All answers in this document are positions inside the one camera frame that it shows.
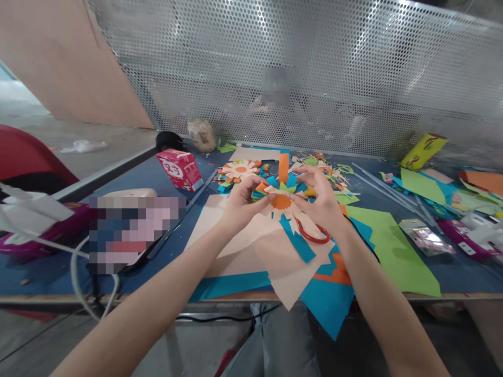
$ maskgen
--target table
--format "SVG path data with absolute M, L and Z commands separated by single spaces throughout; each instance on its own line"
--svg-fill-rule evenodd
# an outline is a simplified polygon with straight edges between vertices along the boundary
M 194 153 L 203 180 L 206 180 L 216 167 L 228 161 L 230 153 L 213 152 L 208 156 Z M 391 172 L 396 169 L 392 164 L 377 159 L 359 158 L 351 156 L 327 155 L 329 162 L 351 164 L 355 162 L 369 172 Z M 351 190 L 360 192 L 360 201 L 352 204 L 357 207 L 370 208 L 391 212 L 397 222 L 404 218 L 416 217 L 407 209 L 397 205 L 394 201 L 377 192 L 357 177 L 350 177 Z M 95 191 L 93 196 L 100 196 L 112 191 L 150 187 L 159 196 L 185 196 L 190 200 L 195 193 L 178 190 L 171 184 L 170 179 L 162 169 L 155 156 L 128 170 Z M 155 273 L 175 259 L 184 249 L 192 228 L 199 217 L 202 206 L 211 194 L 219 193 L 216 183 L 199 196 L 191 211 L 186 215 L 180 227 L 162 247 L 159 254 L 146 263 L 145 266 L 128 276 L 121 276 L 120 303 L 128 294 L 134 292 Z M 431 298 L 418 294 L 406 293 L 410 301 L 439 301 L 439 300 L 468 300 L 477 298 L 503 298 L 503 267 L 492 262 L 480 263 L 471 260 L 458 249 L 455 256 L 445 258 L 426 258 L 418 251 L 421 259 L 433 272 L 440 283 L 442 297 Z M 69 272 L 70 255 L 59 253 L 48 258 L 41 258 L 23 265 L 12 265 L 8 257 L 0 256 L 0 305 L 2 307 L 42 307 L 44 305 L 76 305 L 78 300 L 73 294 Z M 91 278 L 86 270 L 86 261 L 79 258 L 79 280 L 85 293 L 91 292 Z M 20 282 L 29 279 L 29 283 Z M 109 276 L 99 277 L 100 292 L 110 294 L 113 281 Z M 254 292 L 243 292 L 216 301 L 267 301 L 277 300 L 271 288 Z

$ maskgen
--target orange circle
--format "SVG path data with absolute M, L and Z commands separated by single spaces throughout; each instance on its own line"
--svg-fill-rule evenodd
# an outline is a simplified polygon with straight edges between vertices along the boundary
M 271 204 L 275 209 L 287 209 L 291 206 L 292 201 L 286 195 L 279 194 L 276 195 Z

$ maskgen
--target blue table surface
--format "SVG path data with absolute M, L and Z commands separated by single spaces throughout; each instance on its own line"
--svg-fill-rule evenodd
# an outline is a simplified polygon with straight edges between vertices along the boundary
M 230 155 L 231 152 L 222 154 L 216 151 L 206 157 L 204 154 L 194 152 L 203 180 L 206 181 L 215 168 L 225 164 Z M 355 162 L 369 172 L 396 170 L 392 164 L 375 159 L 333 155 L 328 161 L 329 163 L 349 165 L 351 162 Z M 399 206 L 357 177 L 349 176 L 349 182 L 351 191 L 361 193 L 358 197 L 360 201 L 352 204 L 353 206 L 390 212 L 398 223 L 402 219 L 416 217 L 415 214 Z M 156 190 L 159 196 L 185 196 L 190 200 L 195 195 L 195 193 L 174 188 L 168 175 L 154 156 L 109 182 L 97 190 L 93 196 L 142 187 Z M 138 289 L 184 250 L 203 205 L 209 195 L 219 193 L 217 188 L 217 183 L 209 184 L 183 219 L 180 227 L 168 239 L 154 259 L 129 275 L 119 274 L 121 276 L 121 293 L 132 293 Z M 485 263 L 473 261 L 457 247 L 456 250 L 457 254 L 454 256 L 426 258 L 421 251 L 416 249 L 421 259 L 438 279 L 442 293 L 503 292 L 503 267 L 490 261 Z M 79 258 L 79 280 L 83 291 L 90 293 L 91 278 L 86 264 L 84 259 Z M 13 264 L 7 256 L 0 255 L 0 296 L 5 298 L 6 296 L 73 295 L 69 265 L 70 254 L 65 252 L 21 265 Z M 21 281 L 25 279 L 29 279 L 29 283 L 21 285 Z M 109 276 L 100 276 L 99 284 L 101 293 L 112 292 L 113 281 Z

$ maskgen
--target red carton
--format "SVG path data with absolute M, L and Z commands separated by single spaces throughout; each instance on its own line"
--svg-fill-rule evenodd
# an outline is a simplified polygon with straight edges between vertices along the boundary
M 203 185 L 203 179 L 192 153 L 166 149 L 156 156 L 176 188 L 196 191 Z

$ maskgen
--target hand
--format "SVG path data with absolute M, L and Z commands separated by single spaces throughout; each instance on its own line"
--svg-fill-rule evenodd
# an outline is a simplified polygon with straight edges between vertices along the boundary
M 317 167 L 303 166 L 295 169 L 298 173 L 303 173 L 297 178 L 297 183 L 305 182 L 316 191 L 316 201 L 306 202 L 299 195 L 289 194 L 292 200 L 303 212 L 321 227 L 333 231 L 341 225 L 346 224 L 344 215 L 335 198 L 332 186 L 325 177 L 325 174 Z
M 252 191 L 261 183 L 267 181 L 257 175 L 251 175 L 234 185 L 225 207 L 224 214 L 219 223 L 224 229 L 229 229 L 234 234 L 243 230 L 252 218 L 271 202 L 276 194 L 269 194 L 253 203 Z

